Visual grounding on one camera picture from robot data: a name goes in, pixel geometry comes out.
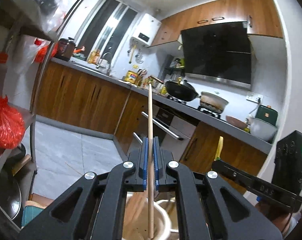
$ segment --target blue gripper pad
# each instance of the blue gripper pad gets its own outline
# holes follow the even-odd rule
[[[144,163],[143,163],[143,189],[147,190],[147,171],[148,171],[148,149],[149,149],[149,142],[147,138],[143,138],[143,144],[141,149],[141,158],[144,156]]]
[[[155,175],[155,190],[159,190],[159,164],[158,164],[158,150],[159,139],[158,137],[153,138],[153,160],[154,160],[154,175]]]

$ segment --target stove burner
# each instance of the stove burner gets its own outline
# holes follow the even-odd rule
[[[170,99],[170,100],[172,100],[173,102],[177,102],[177,103],[183,104],[183,105],[185,105],[185,106],[187,105],[187,102],[186,102],[186,101],[177,99],[177,98],[175,98],[175,97],[173,97],[173,96],[168,95],[167,98]]]
[[[203,108],[202,106],[199,106],[199,107],[198,107],[198,110],[199,110],[200,112],[202,112],[202,113],[211,115],[212,117],[214,117],[214,118],[216,118],[216,119],[219,119],[219,120],[221,119],[221,114],[213,113],[213,112],[211,112],[210,110]]]

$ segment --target black wok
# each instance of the black wok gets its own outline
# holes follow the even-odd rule
[[[182,78],[178,78],[174,81],[167,81],[165,83],[165,88],[169,95],[182,101],[190,102],[199,97],[194,87],[190,85],[187,80],[182,81]]]

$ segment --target oven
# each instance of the oven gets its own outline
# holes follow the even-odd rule
[[[141,112],[139,125],[133,133],[133,141],[128,153],[140,148],[143,137],[148,136],[148,111]],[[160,147],[172,152],[179,161],[195,131],[195,126],[168,111],[153,106],[153,136],[159,138]]]

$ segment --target teal cushion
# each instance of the teal cushion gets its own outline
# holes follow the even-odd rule
[[[25,227],[28,223],[30,223],[43,210],[43,208],[26,206],[23,210],[22,227]]]

